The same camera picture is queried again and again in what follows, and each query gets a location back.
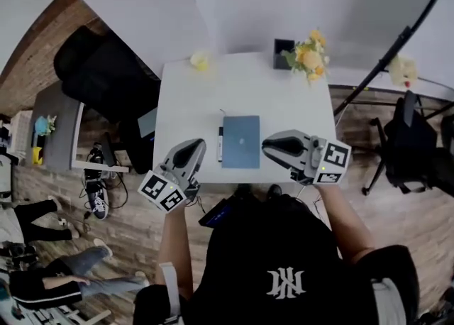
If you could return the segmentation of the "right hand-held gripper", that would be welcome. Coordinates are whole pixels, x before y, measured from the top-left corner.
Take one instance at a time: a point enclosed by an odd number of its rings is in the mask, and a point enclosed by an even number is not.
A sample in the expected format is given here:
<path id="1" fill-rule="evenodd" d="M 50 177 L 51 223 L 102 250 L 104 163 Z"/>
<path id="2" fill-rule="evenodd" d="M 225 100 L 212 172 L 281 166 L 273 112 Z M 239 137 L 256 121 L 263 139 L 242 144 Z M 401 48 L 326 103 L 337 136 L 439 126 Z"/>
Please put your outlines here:
<path id="1" fill-rule="evenodd" d="M 308 151 L 302 161 L 301 153 L 286 150 Z M 291 169 L 291 179 L 299 184 L 338 184 L 347 171 L 351 147 L 340 141 L 287 130 L 266 138 L 262 142 L 262 151 L 273 162 Z"/>

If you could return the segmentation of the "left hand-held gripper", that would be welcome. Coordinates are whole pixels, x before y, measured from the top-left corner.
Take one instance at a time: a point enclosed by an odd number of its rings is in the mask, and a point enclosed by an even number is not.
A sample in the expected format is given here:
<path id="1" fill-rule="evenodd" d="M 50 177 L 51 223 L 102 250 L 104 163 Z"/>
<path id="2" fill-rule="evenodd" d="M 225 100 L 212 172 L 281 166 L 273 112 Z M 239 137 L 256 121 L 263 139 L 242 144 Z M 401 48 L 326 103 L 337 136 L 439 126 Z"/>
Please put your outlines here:
<path id="1" fill-rule="evenodd" d="M 206 153 L 202 138 L 186 140 L 173 147 L 166 156 L 166 164 L 149 171 L 141 182 L 138 193 L 158 209 L 170 213 L 191 201 L 200 184 L 195 178 Z"/>

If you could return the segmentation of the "blue notebook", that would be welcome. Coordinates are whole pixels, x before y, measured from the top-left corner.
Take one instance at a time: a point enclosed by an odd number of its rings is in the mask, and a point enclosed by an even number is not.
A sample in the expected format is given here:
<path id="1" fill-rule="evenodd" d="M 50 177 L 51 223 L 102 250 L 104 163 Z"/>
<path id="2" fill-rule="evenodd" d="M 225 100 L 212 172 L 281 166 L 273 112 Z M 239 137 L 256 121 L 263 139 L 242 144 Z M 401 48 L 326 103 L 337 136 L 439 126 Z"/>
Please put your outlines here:
<path id="1" fill-rule="evenodd" d="M 222 168 L 260 168 L 260 117 L 229 116 L 223 113 Z"/>

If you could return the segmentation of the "black square pen holder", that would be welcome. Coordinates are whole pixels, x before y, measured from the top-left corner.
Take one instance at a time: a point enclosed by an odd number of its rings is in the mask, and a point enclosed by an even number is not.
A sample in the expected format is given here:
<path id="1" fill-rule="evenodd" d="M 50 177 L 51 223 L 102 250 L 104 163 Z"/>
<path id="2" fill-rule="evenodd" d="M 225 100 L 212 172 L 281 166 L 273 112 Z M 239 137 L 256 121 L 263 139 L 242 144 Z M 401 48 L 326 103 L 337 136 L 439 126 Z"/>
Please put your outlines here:
<path id="1" fill-rule="evenodd" d="M 295 41 L 286 39 L 275 39 L 273 50 L 273 68 L 275 70 L 291 70 L 286 53 L 291 53 L 294 49 Z"/>

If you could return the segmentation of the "person's right forearm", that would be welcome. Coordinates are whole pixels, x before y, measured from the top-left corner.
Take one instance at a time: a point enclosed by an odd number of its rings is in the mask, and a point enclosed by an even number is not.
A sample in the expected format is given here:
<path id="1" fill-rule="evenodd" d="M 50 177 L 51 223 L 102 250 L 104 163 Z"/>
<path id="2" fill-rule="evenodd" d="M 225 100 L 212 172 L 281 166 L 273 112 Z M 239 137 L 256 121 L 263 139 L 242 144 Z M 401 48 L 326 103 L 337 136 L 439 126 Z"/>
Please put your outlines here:
<path id="1" fill-rule="evenodd" d="M 318 184 L 315 188 L 321 195 L 331 230 L 343 259 L 356 263 L 373 252 L 375 242 L 370 230 L 346 200 L 340 187 Z"/>

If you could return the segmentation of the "person's left forearm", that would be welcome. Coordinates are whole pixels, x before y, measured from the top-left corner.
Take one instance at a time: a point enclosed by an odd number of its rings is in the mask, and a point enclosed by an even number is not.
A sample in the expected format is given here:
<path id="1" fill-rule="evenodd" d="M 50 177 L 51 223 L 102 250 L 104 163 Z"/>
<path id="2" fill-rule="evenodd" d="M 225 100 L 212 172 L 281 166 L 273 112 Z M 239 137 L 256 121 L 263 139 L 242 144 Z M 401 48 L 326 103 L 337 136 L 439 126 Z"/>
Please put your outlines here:
<path id="1" fill-rule="evenodd" d="M 183 204 L 165 216 L 157 264 L 173 264 L 179 293 L 189 300 L 194 283 L 185 209 Z"/>

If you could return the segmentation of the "white desk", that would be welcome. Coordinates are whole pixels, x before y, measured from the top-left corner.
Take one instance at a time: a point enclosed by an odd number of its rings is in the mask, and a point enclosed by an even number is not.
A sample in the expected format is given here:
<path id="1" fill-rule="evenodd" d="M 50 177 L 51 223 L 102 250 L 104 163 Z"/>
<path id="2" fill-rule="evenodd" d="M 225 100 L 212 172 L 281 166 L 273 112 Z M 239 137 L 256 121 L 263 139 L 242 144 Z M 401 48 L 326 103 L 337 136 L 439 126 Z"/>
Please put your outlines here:
<path id="1" fill-rule="evenodd" d="M 297 129 L 335 138 L 331 96 L 326 80 L 274 70 L 265 53 L 220 55 L 206 71 L 189 61 L 167 63 L 162 72 L 157 107 L 153 163 L 193 138 L 206 141 L 206 154 L 196 178 L 201 183 L 285 183 L 289 171 L 260 157 L 258 169 L 223 168 L 218 161 L 218 129 L 224 116 L 259 116 L 260 137 Z"/>

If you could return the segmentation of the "black mesh office chair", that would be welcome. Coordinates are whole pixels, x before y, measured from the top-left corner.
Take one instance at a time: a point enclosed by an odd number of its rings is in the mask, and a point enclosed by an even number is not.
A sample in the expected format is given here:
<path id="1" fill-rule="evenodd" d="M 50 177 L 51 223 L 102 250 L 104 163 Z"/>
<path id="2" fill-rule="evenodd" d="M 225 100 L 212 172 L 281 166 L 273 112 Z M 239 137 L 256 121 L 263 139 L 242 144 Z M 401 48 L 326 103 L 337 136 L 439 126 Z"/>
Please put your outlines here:
<path id="1" fill-rule="evenodd" d="M 441 121 L 442 146 L 428 120 L 454 107 L 454 102 L 428 116 L 416 110 L 417 96 L 407 91 L 398 99 L 392 120 L 383 126 L 378 118 L 370 121 L 380 137 L 372 150 L 380 163 L 368 187 L 367 196 L 384 173 L 389 183 L 403 194 L 425 192 L 434 187 L 454 197 L 454 114 Z"/>

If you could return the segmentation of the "black high-back office chair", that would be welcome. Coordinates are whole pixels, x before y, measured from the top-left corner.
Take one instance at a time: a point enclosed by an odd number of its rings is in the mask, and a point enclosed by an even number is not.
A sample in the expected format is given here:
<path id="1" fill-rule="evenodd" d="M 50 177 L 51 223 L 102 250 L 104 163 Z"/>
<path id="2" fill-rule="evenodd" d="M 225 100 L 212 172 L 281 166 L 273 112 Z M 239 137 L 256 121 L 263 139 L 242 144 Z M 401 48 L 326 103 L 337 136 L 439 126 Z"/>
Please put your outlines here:
<path id="1" fill-rule="evenodd" d="M 147 75 L 135 53 L 115 33 L 99 35 L 81 26 L 62 44 L 53 65 L 65 95 L 118 125 L 134 170 L 151 170 L 153 134 L 142 135 L 138 120 L 157 108 L 160 80 Z"/>

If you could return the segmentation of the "grey side desk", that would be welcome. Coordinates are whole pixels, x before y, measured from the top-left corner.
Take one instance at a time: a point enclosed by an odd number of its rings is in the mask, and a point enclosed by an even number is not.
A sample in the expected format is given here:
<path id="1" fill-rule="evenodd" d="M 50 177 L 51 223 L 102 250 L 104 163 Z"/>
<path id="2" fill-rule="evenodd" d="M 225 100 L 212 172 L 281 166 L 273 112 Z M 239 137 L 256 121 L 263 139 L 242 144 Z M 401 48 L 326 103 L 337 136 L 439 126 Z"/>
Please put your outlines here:
<path id="1" fill-rule="evenodd" d="M 118 165 L 109 167 L 77 159 L 83 110 L 83 103 L 63 93 L 61 82 L 51 84 L 38 93 L 33 106 L 28 139 L 33 138 L 34 125 L 39 117 L 56 118 L 55 130 L 44 138 L 41 167 L 58 173 L 76 169 L 128 173 L 128 167 Z"/>

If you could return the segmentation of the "grey computer case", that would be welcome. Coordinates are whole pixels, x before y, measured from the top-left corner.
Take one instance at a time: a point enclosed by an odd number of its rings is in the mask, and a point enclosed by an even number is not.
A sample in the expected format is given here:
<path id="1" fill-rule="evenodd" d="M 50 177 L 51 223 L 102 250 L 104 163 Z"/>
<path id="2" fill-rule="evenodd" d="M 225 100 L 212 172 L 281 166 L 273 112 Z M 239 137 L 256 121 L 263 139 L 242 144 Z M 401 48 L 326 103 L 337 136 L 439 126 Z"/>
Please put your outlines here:
<path id="1" fill-rule="evenodd" d="M 153 110 L 138 118 L 138 127 L 141 138 L 146 138 L 155 134 L 156 120 L 157 108 L 154 108 Z"/>

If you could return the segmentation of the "black blue waist pack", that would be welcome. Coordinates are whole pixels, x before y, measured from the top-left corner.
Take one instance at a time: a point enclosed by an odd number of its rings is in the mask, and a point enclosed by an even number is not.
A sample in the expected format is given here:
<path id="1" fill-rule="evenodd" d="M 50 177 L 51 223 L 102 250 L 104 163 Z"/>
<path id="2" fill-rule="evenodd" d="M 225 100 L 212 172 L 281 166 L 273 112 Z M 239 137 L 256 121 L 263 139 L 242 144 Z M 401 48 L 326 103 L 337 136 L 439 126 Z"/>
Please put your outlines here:
<path id="1" fill-rule="evenodd" d="M 199 220 L 199 225 L 207 228 L 216 228 L 223 222 L 232 212 L 236 202 L 235 196 L 222 199 L 217 205 L 212 207 Z"/>

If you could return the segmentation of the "yellow flower bouquet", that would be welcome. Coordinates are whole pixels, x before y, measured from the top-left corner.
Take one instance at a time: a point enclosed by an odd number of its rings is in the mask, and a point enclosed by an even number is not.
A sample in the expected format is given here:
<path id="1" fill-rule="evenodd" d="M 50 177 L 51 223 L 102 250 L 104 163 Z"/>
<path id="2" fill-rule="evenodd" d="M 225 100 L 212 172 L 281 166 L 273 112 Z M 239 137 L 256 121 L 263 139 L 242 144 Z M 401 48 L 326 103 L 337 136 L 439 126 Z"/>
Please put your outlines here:
<path id="1" fill-rule="evenodd" d="M 304 73 L 308 83 L 325 77 L 330 62 L 326 54 L 326 39 L 319 29 L 312 30 L 306 40 L 295 42 L 293 51 L 284 56 L 291 71 Z"/>

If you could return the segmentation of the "navy white sneaker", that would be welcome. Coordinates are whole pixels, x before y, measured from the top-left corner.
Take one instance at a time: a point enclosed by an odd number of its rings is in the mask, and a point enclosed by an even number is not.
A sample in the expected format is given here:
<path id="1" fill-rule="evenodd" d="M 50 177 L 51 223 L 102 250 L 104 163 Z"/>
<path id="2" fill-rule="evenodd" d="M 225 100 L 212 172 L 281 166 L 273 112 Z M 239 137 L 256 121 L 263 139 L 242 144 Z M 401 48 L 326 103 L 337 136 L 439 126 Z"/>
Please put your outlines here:
<path id="1" fill-rule="evenodd" d="M 98 220 L 106 219 L 109 213 L 107 191 L 101 187 L 94 192 L 89 192 L 87 196 L 91 213 L 93 213 Z"/>

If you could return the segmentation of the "yellow paper cup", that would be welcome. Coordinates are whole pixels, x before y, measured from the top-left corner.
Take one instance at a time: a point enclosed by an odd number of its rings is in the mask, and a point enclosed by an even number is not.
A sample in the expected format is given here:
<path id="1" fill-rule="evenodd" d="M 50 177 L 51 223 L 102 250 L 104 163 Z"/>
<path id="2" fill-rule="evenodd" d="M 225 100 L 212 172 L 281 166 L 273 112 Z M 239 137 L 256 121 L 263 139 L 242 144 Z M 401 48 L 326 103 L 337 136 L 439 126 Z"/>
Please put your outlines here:
<path id="1" fill-rule="evenodd" d="M 208 50 L 198 50 L 192 54 L 190 64 L 198 71 L 207 71 L 209 68 L 210 52 Z"/>

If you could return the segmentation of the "person's black t-shirt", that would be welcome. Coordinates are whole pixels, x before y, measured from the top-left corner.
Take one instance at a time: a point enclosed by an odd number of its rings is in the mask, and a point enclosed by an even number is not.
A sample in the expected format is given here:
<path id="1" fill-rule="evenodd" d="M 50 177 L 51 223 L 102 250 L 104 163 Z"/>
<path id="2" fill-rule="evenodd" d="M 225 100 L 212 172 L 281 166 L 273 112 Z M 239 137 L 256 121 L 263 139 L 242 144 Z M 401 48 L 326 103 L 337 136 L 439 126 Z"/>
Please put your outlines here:
<path id="1" fill-rule="evenodd" d="M 239 204 L 212 232 L 184 325 L 414 325 L 419 281 L 407 247 L 350 264 L 332 231 L 284 195 Z"/>

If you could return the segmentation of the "white yellow plush toy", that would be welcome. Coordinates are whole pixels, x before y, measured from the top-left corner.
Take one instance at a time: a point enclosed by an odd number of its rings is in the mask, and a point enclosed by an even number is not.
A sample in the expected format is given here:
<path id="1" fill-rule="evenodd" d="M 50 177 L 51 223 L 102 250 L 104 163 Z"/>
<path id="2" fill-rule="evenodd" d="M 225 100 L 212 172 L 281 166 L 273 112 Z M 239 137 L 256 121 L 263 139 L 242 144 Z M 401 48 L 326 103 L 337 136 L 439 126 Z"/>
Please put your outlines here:
<path id="1" fill-rule="evenodd" d="M 412 59 L 396 55 L 388 65 L 392 84 L 409 89 L 418 79 L 416 63 Z"/>

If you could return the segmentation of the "blue plush toy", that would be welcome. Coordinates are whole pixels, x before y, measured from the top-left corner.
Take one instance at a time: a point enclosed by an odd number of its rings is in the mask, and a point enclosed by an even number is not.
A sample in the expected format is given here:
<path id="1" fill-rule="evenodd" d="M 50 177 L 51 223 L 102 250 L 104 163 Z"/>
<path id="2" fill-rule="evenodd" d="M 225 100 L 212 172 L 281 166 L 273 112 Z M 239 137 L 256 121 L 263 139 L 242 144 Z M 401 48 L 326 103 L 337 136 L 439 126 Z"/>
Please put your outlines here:
<path id="1" fill-rule="evenodd" d="M 56 116 L 39 116 L 34 123 L 34 131 L 38 136 L 49 136 L 55 131 Z"/>

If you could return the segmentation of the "white woven basket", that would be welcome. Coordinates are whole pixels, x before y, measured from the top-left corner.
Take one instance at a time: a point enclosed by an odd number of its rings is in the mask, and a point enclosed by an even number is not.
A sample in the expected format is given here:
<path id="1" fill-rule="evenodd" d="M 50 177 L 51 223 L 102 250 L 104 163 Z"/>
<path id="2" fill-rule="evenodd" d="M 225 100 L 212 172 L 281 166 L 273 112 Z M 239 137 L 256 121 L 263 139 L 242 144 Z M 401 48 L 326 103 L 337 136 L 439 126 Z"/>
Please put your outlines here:
<path id="1" fill-rule="evenodd" d="M 32 113 L 32 110 L 19 111 L 11 119 L 8 153 L 19 158 L 25 158 L 27 149 L 31 146 Z"/>

